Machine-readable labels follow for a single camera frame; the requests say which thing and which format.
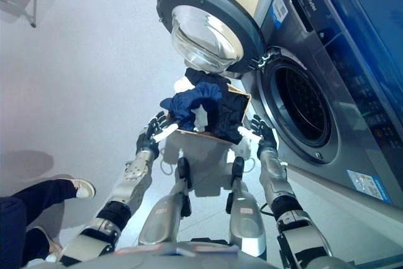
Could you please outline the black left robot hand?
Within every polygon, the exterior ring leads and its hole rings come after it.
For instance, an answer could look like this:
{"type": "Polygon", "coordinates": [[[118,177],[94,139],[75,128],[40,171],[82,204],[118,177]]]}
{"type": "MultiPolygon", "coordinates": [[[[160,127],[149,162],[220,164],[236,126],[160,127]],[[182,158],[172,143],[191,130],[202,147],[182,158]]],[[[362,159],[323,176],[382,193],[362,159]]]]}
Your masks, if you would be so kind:
{"type": "Polygon", "coordinates": [[[178,128],[178,121],[168,118],[164,111],[157,113],[141,131],[136,142],[135,154],[150,151],[154,155],[154,159],[157,159],[159,157],[159,143],[167,139],[178,128]]]}

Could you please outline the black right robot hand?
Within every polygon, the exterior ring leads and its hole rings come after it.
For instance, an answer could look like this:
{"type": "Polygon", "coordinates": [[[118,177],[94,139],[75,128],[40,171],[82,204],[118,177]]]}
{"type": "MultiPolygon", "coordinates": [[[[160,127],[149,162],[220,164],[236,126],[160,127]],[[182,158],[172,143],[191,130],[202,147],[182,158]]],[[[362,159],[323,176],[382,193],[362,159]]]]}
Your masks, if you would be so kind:
{"type": "Polygon", "coordinates": [[[250,129],[239,126],[237,131],[243,137],[257,143],[258,153],[266,149],[277,150],[273,129],[257,114],[253,115],[250,129]]]}

